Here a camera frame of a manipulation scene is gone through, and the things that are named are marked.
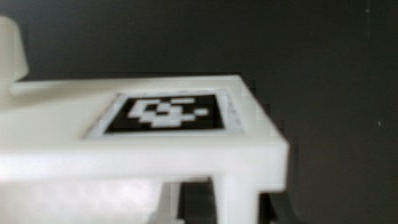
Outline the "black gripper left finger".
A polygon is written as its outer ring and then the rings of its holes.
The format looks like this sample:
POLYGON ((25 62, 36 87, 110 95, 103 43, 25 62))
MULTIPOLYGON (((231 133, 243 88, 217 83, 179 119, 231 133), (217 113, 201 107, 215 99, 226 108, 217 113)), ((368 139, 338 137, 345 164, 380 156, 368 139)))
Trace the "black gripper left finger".
POLYGON ((217 224, 215 193, 210 182, 181 184, 178 219, 185 224, 217 224))

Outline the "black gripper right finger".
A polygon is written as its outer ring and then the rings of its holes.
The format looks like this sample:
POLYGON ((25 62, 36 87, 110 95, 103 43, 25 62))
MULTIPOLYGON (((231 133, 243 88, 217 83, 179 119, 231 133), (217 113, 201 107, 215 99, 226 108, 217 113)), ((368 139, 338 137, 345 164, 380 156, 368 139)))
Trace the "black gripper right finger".
POLYGON ((259 195, 259 224, 302 224, 286 192, 259 195))

